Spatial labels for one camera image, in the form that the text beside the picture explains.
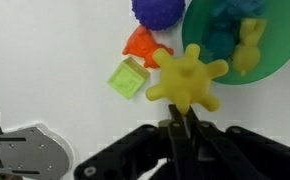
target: purple ball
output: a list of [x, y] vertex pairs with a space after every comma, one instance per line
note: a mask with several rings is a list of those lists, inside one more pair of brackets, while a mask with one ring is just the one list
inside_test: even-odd
[[147, 29], [165, 30], [183, 16], [185, 0], [132, 0], [136, 19]]

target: plastic toy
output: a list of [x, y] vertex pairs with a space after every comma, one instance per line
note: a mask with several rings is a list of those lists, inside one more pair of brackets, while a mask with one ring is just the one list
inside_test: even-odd
[[217, 18], [241, 20], [263, 14], [264, 0], [218, 0], [212, 15]]
[[258, 64], [261, 53], [257, 47], [267, 21], [264, 19], [243, 19], [240, 29], [240, 43], [232, 55], [233, 69], [245, 76]]
[[126, 99], [130, 99], [149, 75], [145, 68], [130, 57], [120, 64], [108, 84]]
[[200, 103], [208, 111], [219, 108], [218, 99], [210, 92], [211, 80], [225, 75], [228, 65], [224, 60], [204, 64], [198, 60], [200, 47], [190, 44], [185, 54], [171, 57], [166, 50], [158, 49], [153, 58], [161, 66], [159, 84], [147, 89], [150, 101], [167, 98], [176, 104], [177, 109], [186, 115], [192, 103]]
[[166, 49], [170, 54], [174, 54], [173, 49], [167, 48], [162, 44], [157, 44], [150, 32], [142, 25], [133, 32], [130, 36], [123, 54], [133, 54], [144, 58], [144, 67], [159, 68], [159, 66], [153, 60], [153, 53], [158, 48]]
[[227, 60], [238, 43], [239, 25], [228, 20], [207, 24], [203, 44], [213, 54], [213, 59]]
[[165, 30], [183, 16], [185, 0], [132, 0], [140, 24], [150, 30]]

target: green plate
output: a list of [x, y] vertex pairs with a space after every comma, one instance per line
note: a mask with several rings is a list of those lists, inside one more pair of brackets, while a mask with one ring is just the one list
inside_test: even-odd
[[[202, 45], [205, 24], [210, 19], [214, 0], [193, 0], [185, 15], [182, 38], [184, 48], [190, 43], [201, 46], [200, 60], [212, 61], [211, 53]], [[223, 84], [247, 84], [261, 80], [277, 71], [290, 59], [290, 0], [265, 0], [265, 13], [268, 20], [265, 32], [259, 42], [261, 59], [257, 67], [242, 77], [230, 70], [227, 75], [214, 81]]]

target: orange shape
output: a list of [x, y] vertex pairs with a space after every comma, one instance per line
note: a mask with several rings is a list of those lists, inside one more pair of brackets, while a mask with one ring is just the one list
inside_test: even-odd
[[159, 48], [164, 48], [170, 55], [174, 54], [173, 49], [157, 44], [152, 38], [150, 31], [140, 25], [128, 39], [123, 54], [132, 54], [144, 58], [143, 66], [145, 68], [159, 68], [158, 64], [153, 60], [153, 53]]

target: metal bracket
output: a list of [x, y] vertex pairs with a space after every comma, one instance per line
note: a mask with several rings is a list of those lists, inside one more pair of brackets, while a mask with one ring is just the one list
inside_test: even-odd
[[43, 124], [0, 135], [0, 173], [58, 180], [72, 159], [66, 141]]

